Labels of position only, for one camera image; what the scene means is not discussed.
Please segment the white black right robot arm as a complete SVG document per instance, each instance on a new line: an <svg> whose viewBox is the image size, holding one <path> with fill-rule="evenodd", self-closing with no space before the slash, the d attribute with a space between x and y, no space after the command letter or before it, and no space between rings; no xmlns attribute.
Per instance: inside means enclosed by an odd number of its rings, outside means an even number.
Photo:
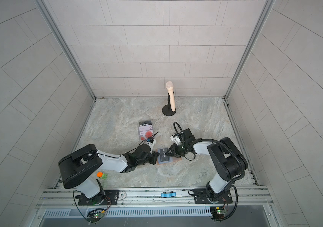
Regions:
<svg viewBox="0 0 323 227"><path fill-rule="evenodd" d="M221 140L196 139L189 129L176 132L171 137L174 142L166 155L185 158L186 154L208 155L216 169L216 174L207 183L207 191L215 196L230 189L238 180L245 177L248 162L228 137Z"/></svg>

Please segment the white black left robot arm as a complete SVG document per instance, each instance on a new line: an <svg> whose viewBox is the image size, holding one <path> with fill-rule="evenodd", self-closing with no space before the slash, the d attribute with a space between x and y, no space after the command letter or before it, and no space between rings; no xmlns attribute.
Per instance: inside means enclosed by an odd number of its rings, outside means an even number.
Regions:
<svg viewBox="0 0 323 227"><path fill-rule="evenodd" d="M88 199L101 194L103 189L95 177L98 172L115 171L129 173L138 166L154 165L159 153L153 146L142 144L134 152L113 155L102 152L94 144L89 144L60 159L58 167L65 189L75 189Z"/></svg>

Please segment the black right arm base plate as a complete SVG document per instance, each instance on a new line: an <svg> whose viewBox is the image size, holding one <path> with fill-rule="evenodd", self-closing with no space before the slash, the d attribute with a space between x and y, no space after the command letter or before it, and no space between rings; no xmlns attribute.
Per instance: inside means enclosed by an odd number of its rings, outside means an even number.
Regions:
<svg viewBox="0 0 323 227"><path fill-rule="evenodd" d="M214 193L211 189L197 188L188 191L188 194L194 198L195 204L231 204L233 199L229 190Z"/></svg>

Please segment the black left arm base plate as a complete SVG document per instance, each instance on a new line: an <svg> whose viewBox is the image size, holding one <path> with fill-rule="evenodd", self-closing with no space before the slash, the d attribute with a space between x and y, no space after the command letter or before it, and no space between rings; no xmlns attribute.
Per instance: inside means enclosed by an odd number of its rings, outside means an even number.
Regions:
<svg viewBox="0 0 323 227"><path fill-rule="evenodd" d="M77 205L80 206L106 206L116 205L119 199L119 190L104 190L104 193L99 193L93 198L87 198L83 193L77 195Z"/></svg>

